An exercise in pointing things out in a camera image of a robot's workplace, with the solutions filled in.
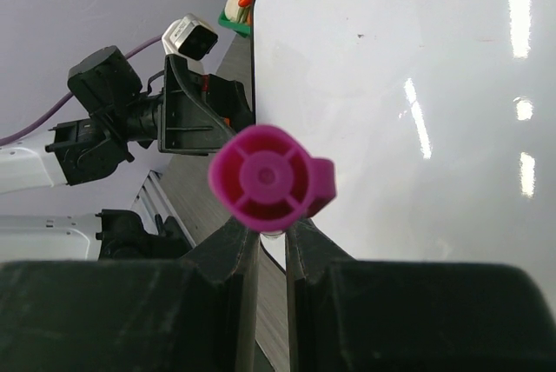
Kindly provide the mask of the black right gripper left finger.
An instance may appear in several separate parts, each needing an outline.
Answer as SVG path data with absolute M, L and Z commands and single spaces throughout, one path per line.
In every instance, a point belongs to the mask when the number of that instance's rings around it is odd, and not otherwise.
M 235 219 L 174 260 L 1 267 L 4 371 L 250 371 L 259 235 Z

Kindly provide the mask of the white marker with purple cap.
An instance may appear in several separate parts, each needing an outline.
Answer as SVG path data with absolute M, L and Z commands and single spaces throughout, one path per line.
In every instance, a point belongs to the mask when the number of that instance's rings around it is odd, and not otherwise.
M 260 233 L 282 232 L 336 197 L 334 163 L 272 125 L 252 125 L 227 142 L 209 165 L 208 185 L 237 221 Z

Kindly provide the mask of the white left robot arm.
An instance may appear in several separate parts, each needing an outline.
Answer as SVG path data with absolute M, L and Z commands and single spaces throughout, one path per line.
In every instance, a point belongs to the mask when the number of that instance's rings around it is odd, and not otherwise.
M 69 72 L 70 92 L 87 117 L 1 148 L 1 190 L 75 186 L 111 176 L 132 162 L 131 143 L 166 154 L 207 156 L 254 121 L 244 87 L 189 68 L 169 54 L 154 94 L 115 46 L 98 50 Z M 1 259 L 171 259 L 192 244 L 172 216 L 155 216 L 155 233 L 127 209 L 82 216 L 3 216 Z

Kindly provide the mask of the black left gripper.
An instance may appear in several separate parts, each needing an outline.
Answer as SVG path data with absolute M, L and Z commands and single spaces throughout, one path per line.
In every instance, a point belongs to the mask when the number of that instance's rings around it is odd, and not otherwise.
M 130 105 L 127 136 L 145 149 L 207 156 L 254 122 L 242 83 L 197 73 L 173 55 Z

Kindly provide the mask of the white whiteboard with black frame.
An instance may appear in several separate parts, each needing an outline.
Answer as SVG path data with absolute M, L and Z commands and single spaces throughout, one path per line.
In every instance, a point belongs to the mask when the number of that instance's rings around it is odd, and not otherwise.
M 256 0 L 259 123 L 334 161 L 367 259 L 555 264 L 555 0 Z

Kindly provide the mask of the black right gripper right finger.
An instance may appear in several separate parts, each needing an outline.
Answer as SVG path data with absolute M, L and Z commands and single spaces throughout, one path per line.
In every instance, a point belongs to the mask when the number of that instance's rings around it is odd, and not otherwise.
M 555 368 L 555 322 L 522 269 L 357 260 L 304 219 L 286 273 L 293 371 Z

